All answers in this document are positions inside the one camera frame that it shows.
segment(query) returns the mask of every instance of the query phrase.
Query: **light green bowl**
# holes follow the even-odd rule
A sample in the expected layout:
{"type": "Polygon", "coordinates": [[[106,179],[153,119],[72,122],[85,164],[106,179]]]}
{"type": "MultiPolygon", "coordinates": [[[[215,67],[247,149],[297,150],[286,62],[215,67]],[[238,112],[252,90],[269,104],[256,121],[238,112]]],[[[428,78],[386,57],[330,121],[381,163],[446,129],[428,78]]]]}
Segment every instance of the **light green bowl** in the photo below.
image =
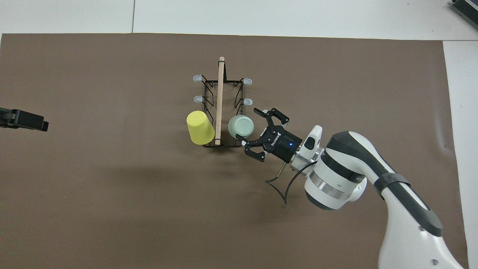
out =
{"type": "Polygon", "coordinates": [[[254,131],[254,122],[247,116],[236,115],[229,121],[228,130],[234,138],[236,138],[236,134],[248,137],[254,131]]]}

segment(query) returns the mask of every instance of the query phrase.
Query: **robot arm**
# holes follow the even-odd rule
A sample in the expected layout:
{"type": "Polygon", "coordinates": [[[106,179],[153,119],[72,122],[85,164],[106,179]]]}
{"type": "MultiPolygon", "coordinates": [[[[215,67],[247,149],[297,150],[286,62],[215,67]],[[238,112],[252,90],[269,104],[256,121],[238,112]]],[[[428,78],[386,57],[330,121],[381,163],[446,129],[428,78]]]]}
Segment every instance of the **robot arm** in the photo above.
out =
{"type": "Polygon", "coordinates": [[[295,145],[289,140],[282,141],[282,137],[296,137],[284,129],[281,131],[287,136],[276,135],[271,143],[267,137],[273,129],[271,122],[268,120],[269,126],[259,139],[263,144],[255,146],[263,146],[264,151],[291,163],[294,170],[299,171],[317,162],[302,171],[306,176],[305,193],[314,205],[337,210],[362,195],[367,179],[374,185],[387,203],[389,212],[379,255],[380,269],[462,268],[443,241],[438,217],[413,191],[409,182],[395,173],[369,140],[346,131],[333,135],[325,149],[321,149],[322,128],[316,125],[304,143],[295,145]],[[291,157],[283,154],[291,151],[295,152],[291,157]]]}

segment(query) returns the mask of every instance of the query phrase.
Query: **rubber tip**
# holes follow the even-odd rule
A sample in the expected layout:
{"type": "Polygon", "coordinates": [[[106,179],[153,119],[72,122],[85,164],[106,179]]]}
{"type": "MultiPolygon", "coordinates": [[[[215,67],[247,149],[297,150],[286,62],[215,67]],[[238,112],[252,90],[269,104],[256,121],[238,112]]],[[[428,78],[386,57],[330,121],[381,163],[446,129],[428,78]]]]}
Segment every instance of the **rubber tip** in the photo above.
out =
{"type": "Polygon", "coordinates": [[[244,105],[245,106],[250,106],[252,105],[252,99],[249,99],[249,98],[244,98],[244,105]]]}
{"type": "Polygon", "coordinates": [[[202,103],[203,102],[203,96],[202,95],[194,96],[194,102],[202,103]]]}
{"type": "Polygon", "coordinates": [[[242,83],[244,85],[251,85],[252,84],[252,80],[250,78],[244,78],[244,80],[242,81],[242,83]]]}
{"type": "Polygon", "coordinates": [[[193,77],[193,81],[194,82],[201,82],[203,80],[203,76],[202,75],[195,75],[193,77]]]}

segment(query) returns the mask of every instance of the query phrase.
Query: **brown mat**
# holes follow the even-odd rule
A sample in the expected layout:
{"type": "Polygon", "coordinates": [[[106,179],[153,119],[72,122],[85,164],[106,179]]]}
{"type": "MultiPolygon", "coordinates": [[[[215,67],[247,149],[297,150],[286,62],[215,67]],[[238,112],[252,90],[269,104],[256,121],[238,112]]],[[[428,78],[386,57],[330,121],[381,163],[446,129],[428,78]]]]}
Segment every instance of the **brown mat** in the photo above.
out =
{"type": "MultiPolygon", "coordinates": [[[[192,76],[216,79],[219,56],[297,136],[319,124],[323,145],[344,130],[372,141],[467,267],[442,42],[4,34],[0,52],[0,106],[50,122],[0,129],[3,268],[375,268],[387,208],[373,187],[327,212],[301,177],[284,206],[263,182],[279,159],[190,141],[192,76]]],[[[258,137],[266,122],[245,114],[258,137]]]]}

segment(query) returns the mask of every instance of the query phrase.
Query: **wooden rod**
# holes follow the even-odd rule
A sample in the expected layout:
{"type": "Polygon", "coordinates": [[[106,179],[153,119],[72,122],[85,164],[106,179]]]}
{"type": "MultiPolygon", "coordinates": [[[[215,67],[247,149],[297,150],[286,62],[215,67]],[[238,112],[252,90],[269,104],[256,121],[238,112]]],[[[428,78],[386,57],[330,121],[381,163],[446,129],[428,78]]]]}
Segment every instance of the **wooden rod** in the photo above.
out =
{"type": "Polygon", "coordinates": [[[222,121],[222,87],[224,86],[224,57],[219,57],[219,74],[217,78],[217,108],[216,108],[216,145],[221,144],[221,121],[222,121]]]}

